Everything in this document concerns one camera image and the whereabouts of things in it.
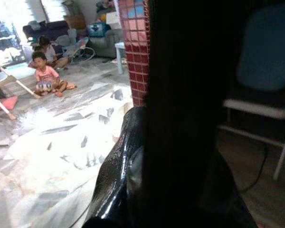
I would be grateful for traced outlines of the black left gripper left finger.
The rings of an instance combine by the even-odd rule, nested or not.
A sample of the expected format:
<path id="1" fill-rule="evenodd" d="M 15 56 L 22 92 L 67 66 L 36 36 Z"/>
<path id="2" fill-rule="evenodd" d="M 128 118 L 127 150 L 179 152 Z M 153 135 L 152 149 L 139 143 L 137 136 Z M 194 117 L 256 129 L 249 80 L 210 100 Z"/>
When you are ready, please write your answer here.
<path id="1" fill-rule="evenodd" d="M 145 144 L 146 108 L 131 108 L 120 136 L 102 163 L 85 228 L 136 228 Z"/>

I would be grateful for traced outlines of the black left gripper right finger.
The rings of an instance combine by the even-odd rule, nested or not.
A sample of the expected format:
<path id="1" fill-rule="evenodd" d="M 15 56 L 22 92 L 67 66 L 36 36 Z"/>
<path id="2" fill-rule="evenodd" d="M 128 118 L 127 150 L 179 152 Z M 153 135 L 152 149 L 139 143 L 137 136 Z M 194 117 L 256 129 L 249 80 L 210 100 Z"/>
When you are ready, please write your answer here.
<path id="1" fill-rule="evenodd" d="M 208 162 L 199 208 L 212 228 L 256 228 L 257 224 L 242 199 L 232 171 L 219 152 Z"/>

